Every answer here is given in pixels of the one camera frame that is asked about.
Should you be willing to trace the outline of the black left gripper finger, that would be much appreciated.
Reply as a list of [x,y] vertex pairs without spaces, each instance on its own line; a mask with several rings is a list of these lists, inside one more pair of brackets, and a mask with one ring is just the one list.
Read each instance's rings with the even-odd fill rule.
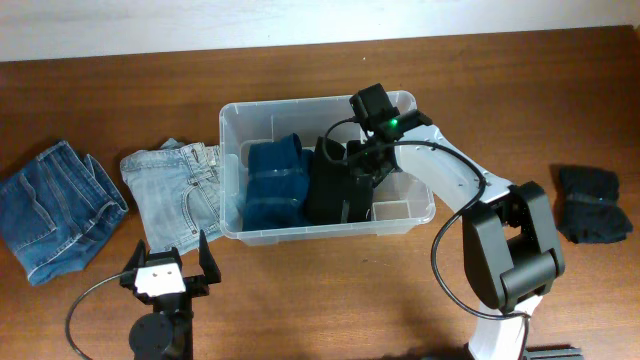
[[199,265],[207,280],[220,279],[219,267],[210,252],[207,237],[203,230],[199,233]]
[[143,267],[146,260],[146,245],[143,240],[139,240],[132,256],[124,267],[125,272],[134,271],[140,267]]

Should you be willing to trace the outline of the black garment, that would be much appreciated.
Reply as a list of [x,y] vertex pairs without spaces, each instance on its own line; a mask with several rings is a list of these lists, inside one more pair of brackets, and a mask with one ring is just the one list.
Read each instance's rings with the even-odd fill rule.
[[353,175],[346,165],[328,161],[319,136],[310,170],[304,215],[312,225],[331,225],[371,220],[373,179]]

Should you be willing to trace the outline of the light blue jeans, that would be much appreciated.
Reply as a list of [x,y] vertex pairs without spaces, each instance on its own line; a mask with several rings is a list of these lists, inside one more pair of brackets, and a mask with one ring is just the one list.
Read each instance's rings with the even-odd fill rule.
[[120,162],[152,252],[173,248],[183,255],[199,247],[204,233],[222,236],[220,147],[173,138],[157,150],[139,150]]

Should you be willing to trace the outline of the teal blue garment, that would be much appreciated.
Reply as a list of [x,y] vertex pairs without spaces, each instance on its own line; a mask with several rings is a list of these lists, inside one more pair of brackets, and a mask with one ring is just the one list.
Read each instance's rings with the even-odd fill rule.
[[313,155],[296,133],[250,147],[244,231],[311,225],[304,207]]

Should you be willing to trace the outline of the dark navy garment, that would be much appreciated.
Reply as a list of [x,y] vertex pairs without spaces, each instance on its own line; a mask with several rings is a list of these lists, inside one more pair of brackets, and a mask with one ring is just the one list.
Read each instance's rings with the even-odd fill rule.
[[596,167],[568,165],[559,169],[562,216],[558,230],[576,244],[612,244],[633,232],[619,207],[618,175]]

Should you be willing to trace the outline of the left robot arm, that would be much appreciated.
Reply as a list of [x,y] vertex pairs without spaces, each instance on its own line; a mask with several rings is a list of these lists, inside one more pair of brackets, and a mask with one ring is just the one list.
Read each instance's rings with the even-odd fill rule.
[[178,250],[150,253],[140,241],[123,269],[120,286],[132,291],[152,312],[140,317],[129,333],[129,346],[136,360],[189,360],[193,351],[192,300],[210,294],[210,286],[221,282],[221,273],[199,234],[199,265],[202,273],[182,275]]

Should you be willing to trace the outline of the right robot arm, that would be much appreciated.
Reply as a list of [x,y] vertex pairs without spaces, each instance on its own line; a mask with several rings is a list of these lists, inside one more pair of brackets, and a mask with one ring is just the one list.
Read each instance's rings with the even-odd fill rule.
[[470,359],[580,359],[570,346],[527,346],[535,308],[565,271],[549,198],[530,181],[516,185],[494,175],[452,145],[417,109],[401,112],[387,92],[373,85],[349,103],[366,137],[346,163],[366,173],[395,168],[424,183],[453,212],[432,243],[436,251],[455,222],[462,225],[465,276],[479,308],[455,297],[442,277],[436,280],[453,302],[473,315],[476,327],[465,346]]

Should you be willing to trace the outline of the clear plastic storage container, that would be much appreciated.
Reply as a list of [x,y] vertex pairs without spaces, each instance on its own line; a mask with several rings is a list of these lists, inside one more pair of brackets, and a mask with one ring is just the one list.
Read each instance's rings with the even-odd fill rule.
[[243,229],[250,147],[295,133],[302,147],[312,150],[317,138],[329,126],[352,115],[347,95],[225,105],[219,113],[222,233],[255,246],[353,235],[405,234],[431,222],[436,214],[432,191],[415,177],[396,172],[374,190],[369,222],[258,231]]

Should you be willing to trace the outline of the dark blue folded jeans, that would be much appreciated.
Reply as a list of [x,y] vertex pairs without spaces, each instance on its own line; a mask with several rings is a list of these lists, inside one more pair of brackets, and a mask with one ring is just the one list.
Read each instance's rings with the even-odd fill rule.
[[128,211],[101,164],[66,141],[1,183],[1,237],[32,286],[84,270]]

